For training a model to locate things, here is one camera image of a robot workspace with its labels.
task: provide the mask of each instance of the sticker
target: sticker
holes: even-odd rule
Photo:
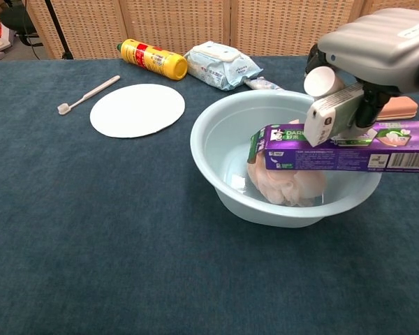
[[[146,49],[147,49],[147,45],[140,43],[137,46],[137,49],[135,51],[135,61],[142,68],[146,68],[146,64],[145,64],[145,51],[146,51]]]
[[[221,61],[233,61],[240,56],[238,49],[212,41],[197,45],[192,50]]]
[[[390,155],[372,154],[369,157],[368,167],[369,168],[385,168]]]
[[[414,38],[419,36],[419,23],[414,27],[401,31],[397,35],[403,38]]]

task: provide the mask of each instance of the white toothbrush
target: white toothbrush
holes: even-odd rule
[[[86,101],[88,98],[91,98],[92,96],[94,96],[95,94],[101,92],[103,89],[109,87],[111,84],[114,84],[115,82],[117,82],[120,79],[120,76],[116,75],[112,78],[110,78],[107,82],[104,82],[103,84],[99,85],[98,87],[92,89],[89,93],[84,94],[84,96],[79,100],[76,101],[74,104],[72,105],[68,105],[68,103],[63,103],[60,106],[57,106],[57,110],[59,111],[60,115],[65,115],[68,112],[71,111],[71,109],[77,105],[79,105],[80,103],[83,103],[84,101]]]

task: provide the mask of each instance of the black stand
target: black stand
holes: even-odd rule
[[[62,59],[73,59],[73,55],[71,54],[71,51],[68,48],[67,41],[65,39],[64,33],[62,32],[61,25],[57,20],[57,16],[54,11],[53,5],[51,4],[51,0],[45,0],[45,4],[47,5],[48,11],[50,12],[51,20],[53,20],[54,26],[56,27],[57,35],[59,35],[62,47],[64,48],[64,52],[62,53]]]

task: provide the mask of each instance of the plastic basin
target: plastic basin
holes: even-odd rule
[[[251,183],[246,166],[250,137],[268,124],[303,122],[312,102],[292,91],[246,91],[218,100],[197,118],[190,139],[194,162],[234,215],[262,225],[301,228],[348,211],[374,192],[381,173],[326,171],[323,203],[286,207],[270,204]]]

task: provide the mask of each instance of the toothbrush handle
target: toothbrush handle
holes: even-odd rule
[[[88,98],[91,98],[95,94],[101,92],[106,87],[109,87],[111,84],[117,82],[120,79],[120,76],[116,75],[112,78],[110,78],[107,82],[104,82],[103,84],[99,85],[98,87],[92,89],[89,93],[84,94],[82,97],[82,101],[87,100]]]

